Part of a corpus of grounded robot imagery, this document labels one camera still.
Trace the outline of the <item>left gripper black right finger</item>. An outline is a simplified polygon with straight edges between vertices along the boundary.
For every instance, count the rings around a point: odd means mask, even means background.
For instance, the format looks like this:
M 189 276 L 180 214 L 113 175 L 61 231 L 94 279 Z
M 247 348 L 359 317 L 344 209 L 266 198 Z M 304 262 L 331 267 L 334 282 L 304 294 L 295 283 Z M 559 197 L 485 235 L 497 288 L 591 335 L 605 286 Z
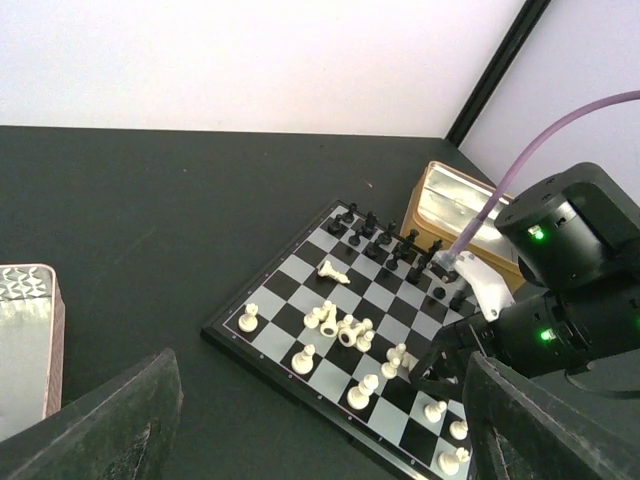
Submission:
M 475 352 L 463 389 L 478 479 L 637 479 L 639 448 Z

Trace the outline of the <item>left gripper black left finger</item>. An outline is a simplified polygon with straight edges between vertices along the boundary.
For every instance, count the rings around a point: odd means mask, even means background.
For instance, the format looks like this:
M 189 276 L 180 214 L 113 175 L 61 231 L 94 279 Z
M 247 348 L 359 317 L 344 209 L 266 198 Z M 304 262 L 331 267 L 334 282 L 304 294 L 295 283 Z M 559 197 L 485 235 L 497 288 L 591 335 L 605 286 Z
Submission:
M 160 479 L 181 415 L 175 352 L 145 358 L 1 442 L 3 479 Z

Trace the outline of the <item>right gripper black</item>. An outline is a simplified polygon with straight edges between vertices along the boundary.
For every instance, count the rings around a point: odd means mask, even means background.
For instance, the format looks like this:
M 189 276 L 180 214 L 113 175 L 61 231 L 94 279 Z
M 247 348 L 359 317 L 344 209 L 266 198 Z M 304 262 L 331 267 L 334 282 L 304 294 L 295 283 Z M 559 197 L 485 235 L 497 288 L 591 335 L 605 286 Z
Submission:
M 411 385 L 429 395 L 461 395 L 471 354 L 476 351 L 496 353 L 492 322 L 482 314 L 443 326 L 418 356 L 409 373 Z

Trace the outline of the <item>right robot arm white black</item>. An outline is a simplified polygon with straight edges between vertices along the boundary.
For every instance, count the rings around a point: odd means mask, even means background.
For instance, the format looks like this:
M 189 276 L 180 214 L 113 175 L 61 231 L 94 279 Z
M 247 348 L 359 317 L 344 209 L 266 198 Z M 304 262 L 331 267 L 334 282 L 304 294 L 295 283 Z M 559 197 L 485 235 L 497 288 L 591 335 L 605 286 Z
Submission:
M 516 302 L 503 277 L 464 251 L 431 270 L 458 280 L 478 313 L 442 327 L 409 368 L 412 386 L 460 400 L 473 353 L 527 378 L 580 370 L 639 346 L 639 208 L 598 165 L 583 162 L 516 197 L 496 218 L 524 277 L 542 293 Z

